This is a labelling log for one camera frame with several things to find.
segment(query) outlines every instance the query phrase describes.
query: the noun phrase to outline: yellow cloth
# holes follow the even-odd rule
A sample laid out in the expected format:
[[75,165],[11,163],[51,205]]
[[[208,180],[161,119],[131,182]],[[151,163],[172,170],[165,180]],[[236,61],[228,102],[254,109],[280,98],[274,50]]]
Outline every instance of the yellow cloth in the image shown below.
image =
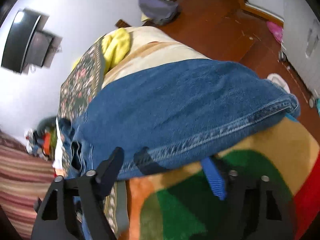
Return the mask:
[[106,68],[104,71],[104,74],[106,74],[118,65],[129,52],[130,35],[124,28],[117,29],[112,34],[103,37],[101,47],[106,60]]

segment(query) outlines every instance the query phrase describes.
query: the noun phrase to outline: gray bag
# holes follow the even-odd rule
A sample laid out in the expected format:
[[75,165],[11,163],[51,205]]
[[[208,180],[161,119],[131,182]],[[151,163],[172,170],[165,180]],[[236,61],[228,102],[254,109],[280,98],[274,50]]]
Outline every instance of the gray bag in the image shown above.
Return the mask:
[[179,12],[178,3],[167,0],[139,0],[139,7],[145,16],[158,25],[169,23]]

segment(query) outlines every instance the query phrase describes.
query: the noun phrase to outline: wooden floor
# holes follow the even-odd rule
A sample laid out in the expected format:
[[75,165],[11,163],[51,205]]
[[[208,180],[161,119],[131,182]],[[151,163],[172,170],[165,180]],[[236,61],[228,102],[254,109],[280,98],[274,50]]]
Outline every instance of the wooden floor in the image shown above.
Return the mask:
[[237,0],[178,0],[182,8],[172,23],[159,27],[169,36],[211,59],[240,62],[260,78],[278,73],[301,105],[298,120],[320,143],[320,117],[308,104],[310,93],[288,64],[278,62],[280,44],[265,20],[244,13]]

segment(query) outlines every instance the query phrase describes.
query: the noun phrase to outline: door frame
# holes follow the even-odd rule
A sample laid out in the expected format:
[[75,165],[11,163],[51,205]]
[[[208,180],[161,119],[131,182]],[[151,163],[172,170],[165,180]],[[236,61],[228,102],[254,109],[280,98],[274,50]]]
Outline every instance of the door frame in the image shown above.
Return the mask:
[[240,8],[242,10],[256,14],[262,18],[265,18],[266,20],[269,20],[270,22],[273,22],[273,23],[283,27],[284,20],[281,17],[279,17],[279,16],[277,16],[277,15],[275,15],[265,9],[262,9],[260,7],[257,7],[255,5],[250,4],[248,2],[248,0],[238,0],[238,2],[240,4]]

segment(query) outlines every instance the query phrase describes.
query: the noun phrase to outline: pink object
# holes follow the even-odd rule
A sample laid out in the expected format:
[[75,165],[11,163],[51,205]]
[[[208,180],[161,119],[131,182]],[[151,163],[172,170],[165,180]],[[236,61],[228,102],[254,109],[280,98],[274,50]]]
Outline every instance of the pink object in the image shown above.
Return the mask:
[[276,41],[281,44],[283,28],[270,21],[267,22],[267,26],[269,31],[271,31],[271,33],[275,37]]

